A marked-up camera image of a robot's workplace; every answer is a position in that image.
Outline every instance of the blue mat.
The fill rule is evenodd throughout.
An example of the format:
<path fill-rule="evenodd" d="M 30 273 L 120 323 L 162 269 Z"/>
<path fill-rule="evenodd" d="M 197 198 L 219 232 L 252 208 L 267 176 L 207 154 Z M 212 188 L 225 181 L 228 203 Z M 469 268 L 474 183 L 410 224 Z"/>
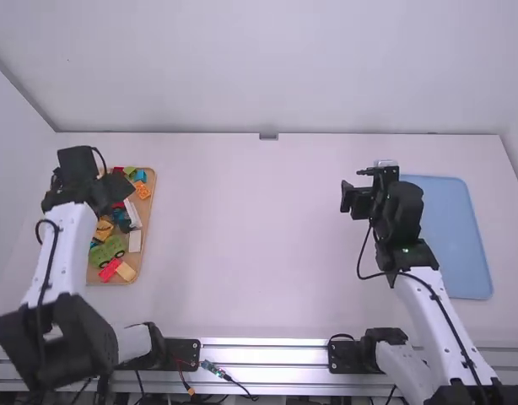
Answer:
<path fill-rule="evenodd" d="M 487 300 L 494 293 L 467 185 L 455 177 L 400 175 L 424 190 L 423 237 L 439 262 L 451 298 Z"/>

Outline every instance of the wire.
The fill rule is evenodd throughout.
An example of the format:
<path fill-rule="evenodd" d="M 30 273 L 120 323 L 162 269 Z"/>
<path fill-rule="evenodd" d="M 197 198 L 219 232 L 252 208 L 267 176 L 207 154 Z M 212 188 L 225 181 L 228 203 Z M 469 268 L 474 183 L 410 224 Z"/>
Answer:
<path fill-rule="evenodd" d="M 70 405 L 73 405 L 77 402 L 79 397 L 81 396 L 81 393 L 86 389 L 87 386 L 89 386 L 90 382 L 92 381 L 92 378 L 89 378 L 87 381 L 84 382 L 83 386 L 79 391 L 77 391 L 77 394 L 75 394 L 75 397 L 73 397 L 73 400 L 70 402 Z"/>
<path fill-rule="evenodd" d="M 223 398 L 222 398 L 222 399 L 220 399 L 219 401 L 217 401 L 217 402 L 212 402 L 212 403 L 215 403 L 216 405 L 219 405 L 220 403 L 222 403 L 223 401 L 225 401 L 228 397 L 229 397 L 229 394 L 227 394 L 225 397 L 223 397 Z"/>
<path fill-rule="evenodd" d="M 357 261 L 357 277 L 360 280 L 370 280 L 372 278 L 382 277 L 382 276 L 386 276 L 386 275 L 389 274 L 389 273 L 385 273 L 385 272 L 383 272 L 383 273 L 375 273 L 375 274 L 371 274 L 369 276 L 362 276 L 360 274 L 360 261 L 362 259 L 363 254 L 364 254 L 364 248 L 366 247 L 366 243 L 368 242 L 368 237 L 370 236 L 370 231 L 371 231 L 371 223 L 370 223 L 370 227 L 368 228 L 368 231 L 366 232 L 366 236 L 364 238 L 364 243 L 362 244 L 362 248 L 360 249 L 359 259 Z M 484 391 L 484 388 L 483 388 L 482 382 L 480 381 L 480 378 L 478 378 L 478 374 L 477 374 L 477 371 L 475 370 L 474 363 L 472 362 L 471 358 L 469 357 L 469 353 L 465 349 L 465 345 L 463 344 L 463 341 L 461 340 L 460 335 L 458 334 L 458 332 L 456 330 L 456 327 L 454 326 L 454 323 L 452 322 L 450 316 L 448 315 L 448 312 L 446 311 L 446 308 L 443 306 L 443 303 L 441 302 L 440 297 L 435 293 L 435 291 L 431 287 L 431 285 L 429 285 L 428 283 L 426 283 L 425 281 L 423 281 L 421 278 L 419 278 L 417 276 L 414 276 L 414 275 L 412 275 L 410 273 L 404 273 L 404 272 L 397 273 L 397 276 L 403 276 L 403 277 L 408 277 L 410 279 L 413 279 L 416 282 L 422 284 L 429 291 L 429 293 L 431 294 L 431 299 L 434 300 L 437 303 L 437 305 L 439 306 L 440 311 L 443 313 L 443 317 L 446 320 L 446 323 L 448 324 L 450 330 L 452 331 L 452 335 L 454 335 L 454 339 L 456 340 L 456 342 L 458 343 L 458 346 L 460 347 L 461 355 L 463 356 L 464 360 L 466 361 L 467 367 L 471 371 L 472 378 L 477 383 L 478 390 L 480 391 L 480 395 L 483 398 L 483 403 L 484 404 L 488 404 L 488 397 L 486 396 L 486 393 Z"/>
<path fill-rule="evenodd" d="M 386 399 L 385 405 L 388 405 L 390 403 L 395 390 L 396 390 L 396 386 L 392 387 L 391 393 L 388 394 L 388 398 Z"/>
<path fill-rule="evenodd" d="M 101 159 L 101 163 L 102 163 L 102 164 L 103 164 L 103 166 L 104 166 L 104 175 L 106 175 L 106 174 L 107 174 L 107 165 L 105 164 L 105 159 L 104 159 L 103 155 L 102 155 L 102 154 L 101 154 L 101 152 L 98 150 L 98 148 L 95 148 L 94 146 L 91 146 L 90 148 L 91 148 L 92 150 L 94 150 L 94 151 L 98 154 L 98 156 L 100 157 L 100 159 Z"/>
<path fill-rule="evenodd" d="M 137 405 L 144 399 L 144 387 L 143 387 L 143 381 L 141 380 L 141 376 L 139 375 L 139 370 L 134 370 L 134 371 L 135 371 L 135 376 L 138 378 L 139 389 L 141 390 L 141 397 L 134 404 L 134 405 Z"/>
<path fill-rule="evenodd" d="M 239 382 L 237 382 L 235 380 L 233 380 L 233 383 L 236 384 L 237 386 L 239 386 L 240 388 L 242 388 L 246 392 L 246 395 L 242 396 L 243 398 L 249 399 L 252 402 L 259 401 L 259 397 L 257 395 L 251 395 L 245 386 L 243 386 L 242 384 L 240 384 Z"/>
<path fill-rule="evenodd" d="M 221 405 L 221 403 L 223 403 L 228 397 L 229 397 L 229 394 L 223 396 L 222 399 L 220 399 L 217 402 L 204 402 L 204 399 L 203 399 L 200 402 L 191 402 L 191 401 L 175 402 L 175 401 L 171 401 L 171 403 L 173 403 L 175 405 L 198 405 L 198 404 L 201 404 L 201 405 Z"/>
<path fill-rule="evenodd" d="M 36 223 L 35 227 L 35 234 L 36 239 L 41 244 L 41 238 L 40 238 L 40 225 L 41 224 L 49 224 L 53 227 L 53 243 L 51 246 L 51 252 L 49 253 L 49 260 L 47 261 L 47 269 L 46 269 L 46 276 L 43 279 L 43 283 L 41 284 L 40 289 L 40 296 L 38 297 L 38 303 L 36 306 L 36 329 L 37 329 L 37 335 L 38 335 L 38 349 L 40 351 L 40 362 L 41 367 L 44 367 L 46 365 L 46 348 L 44 347 L 44 341 L 43 341 L 43 331 L 41 329 L 41 305 L 43 304 L 44 296 L 46 295 L 47 287 L 49 286 L 49 277 L 51 276 L 51 266 L 53 264 L 53 258 L 55 257 L 55 250 L 57 249 L 57 242 L 58 242 L 58 233 L 60 232 L 60 229 L 58 228 L 58 225 L 55 224 L 50 219 L 40 219 Z"/>
<path fill-rule="evenodd" d="M 381 275 L 386 275 L 386 273 L 376 273 L 376 274 L 371 274 L 370 276 L 363 277 L 360 274 L 360 262 L 362 261 L 364 249 L 366 248 L 366 245 L 368 243 L 368 238 L 370 237 L 370 231 L 371 231 L 371 222 L 370 222 L 370 226 L 368 227 L 368 231 L 366 232 L 366 236 L 364 237 L 364 242 L 362 243 L 362 247 L 360 248 L 359 259 L 357 260 L 357 277 L 359 278 L 359 280 L 370 280 L 371 278 L 376 278 Z"/>

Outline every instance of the white table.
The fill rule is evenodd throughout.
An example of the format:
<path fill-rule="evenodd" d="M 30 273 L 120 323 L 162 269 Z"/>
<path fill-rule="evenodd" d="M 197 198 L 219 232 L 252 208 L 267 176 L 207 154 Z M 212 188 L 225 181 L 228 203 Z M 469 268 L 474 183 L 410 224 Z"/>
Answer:
<path fill-rule="evenodd" d="M 518 182 L 497 136 L 280 134 L 278 141 L 260 141 L 257 134 L 75 133 L 62 134 L 55 149 L 74 144 L 98 147 L 108 165 L 147 165 L 158 174 L 139 279 L 87 288 L 87 300 L 108 321 L 154 321 L 167 336 L 231 338 L 219 343 L 296 338 L 320 339 L 311 344 L 319 347 L 336 332 L 401 327 L 418 344 L 386 281 L 356 279 L 367 224 L 339 213 L 341 180 L 367 185 L 370 178 L 355 171 L 391 158 L 402 173 L 467 183 L 494 296 L 456 300 L 455 307 L 480 347 L 518 348 Z M 41 197 L 33 196 L 36 208 Z M 1 280 L 0 313 L 16 308 L 30 281 L 39 214 L 29 213 Z M 377 270 L 373 250 L 370 244 L 363 273 Z M 516 359 L 511 354 L 502 365 Z M 325 360 L 321 354 L 317 361 Z M 254 382 L 245 375 L 235 377 Z M 274 377 L 265 379 L 256 378 L 257 389 L 266 390 Z M 380 384 L 387 394 L 386 381 Z"/>

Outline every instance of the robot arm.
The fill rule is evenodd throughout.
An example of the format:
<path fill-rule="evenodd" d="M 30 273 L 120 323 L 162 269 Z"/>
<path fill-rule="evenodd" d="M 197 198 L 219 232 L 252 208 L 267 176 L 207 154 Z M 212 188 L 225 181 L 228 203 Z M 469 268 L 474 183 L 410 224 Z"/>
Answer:
<path fill-rule="evenodd" d="M 134 190 L 123 177 L 98 178 L 92 150 L 58 151 L 61 167 L 42 203 L 46 216 L 36 227 L 45 227 L 45 234 L 32 284 L 19 309 L 0 316 L 0 344 L 31 391 L 110 374 L 129 361 L 154 365 L 164 357 L 154 324 L 115 330 L 84 299 L 98 217 Z M 62 335 L 45 337 L 53 327 Z"/>
<path fill-rule="evenodd" d="M 423 191 L 399 181 L 399 167 L 391 160 L 357 174 L 373 176 L 373 185 L 355 188 L 343 181 L 341 211 L 369 220 L 381 270 L 357 274 L 387 279 L 413 319 L 427 362 L 403 332 L 390 329 L 366 332 L 356 343 L 363 348 L 359 361 L 389 375 L 411 405 L 518 403 L 518 386 L 503 386 L 478 352 L 445 292 L 439 263 L 419 239 Z"/>

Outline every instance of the white wall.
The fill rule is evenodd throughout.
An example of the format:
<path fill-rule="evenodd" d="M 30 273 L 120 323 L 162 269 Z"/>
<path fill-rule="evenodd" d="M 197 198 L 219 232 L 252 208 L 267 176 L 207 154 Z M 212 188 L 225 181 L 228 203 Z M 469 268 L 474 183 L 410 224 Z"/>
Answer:
<path fill-rule="evenodd" d="M 0 73 L 0 276 L 26 213 L 35 209 L 41 217 L 40 202 L 51 174 L 46 170 L 48 164 L 54 165 L 47 147 L 54 137 L 52 129 Z M 27 225 L 34 239 L 34 223 Z"/>
<path fill-rule="evenodd" d="M 63 131 L 494 132 L 518 173 L 518 0 L 0 0 Z"/>

